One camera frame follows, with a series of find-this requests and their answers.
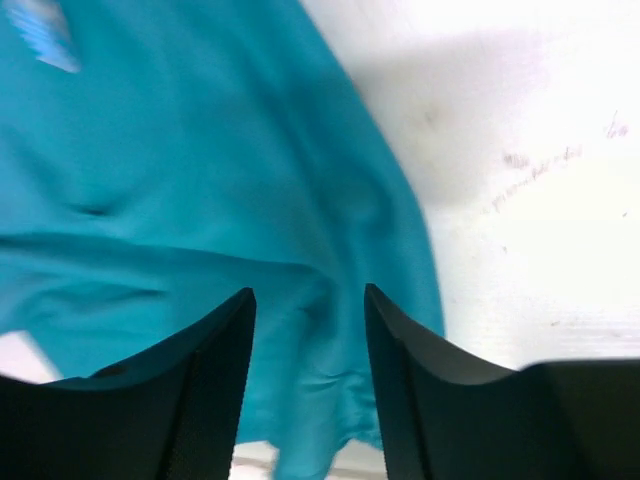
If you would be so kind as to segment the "teal t shirt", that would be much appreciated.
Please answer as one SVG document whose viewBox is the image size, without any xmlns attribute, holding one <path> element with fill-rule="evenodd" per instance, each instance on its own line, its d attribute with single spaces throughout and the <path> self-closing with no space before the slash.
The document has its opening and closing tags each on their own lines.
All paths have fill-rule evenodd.
<svg viewBox="0 0 640 480">
<path fill-rule="evenodd" d="M 82 376 L 250 287 L 238 439 L 322 479 L 381 443 L 370 283 L 442 328 L 418 202 L 300 3 L 2 3 L 3 332 Z"/>
</svg>

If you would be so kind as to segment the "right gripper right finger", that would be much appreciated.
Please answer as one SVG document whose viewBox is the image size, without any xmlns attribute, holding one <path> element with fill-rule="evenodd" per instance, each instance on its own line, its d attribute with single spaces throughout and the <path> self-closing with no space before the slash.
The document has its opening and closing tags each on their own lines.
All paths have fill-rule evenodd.
<svg viewBox="0 0 640 480">
<path fill-rule="evenodd" d="M 639 363 L 562 360 L 511 370 L 364 295 L 391 479 L 635 479 Z"/>
</svg>

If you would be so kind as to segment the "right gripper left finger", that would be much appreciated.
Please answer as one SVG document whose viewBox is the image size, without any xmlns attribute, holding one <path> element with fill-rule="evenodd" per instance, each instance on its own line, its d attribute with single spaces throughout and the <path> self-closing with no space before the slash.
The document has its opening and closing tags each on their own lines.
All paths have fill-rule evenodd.
<svg viewBox="0 0 640 480">
<path fill-rule="evenodd" d="M 93 375 L 1 380 L 5 479 L 225 479 L 252 353 L 256 299 L 239 290 L 201 320 Z"/>
</svg>

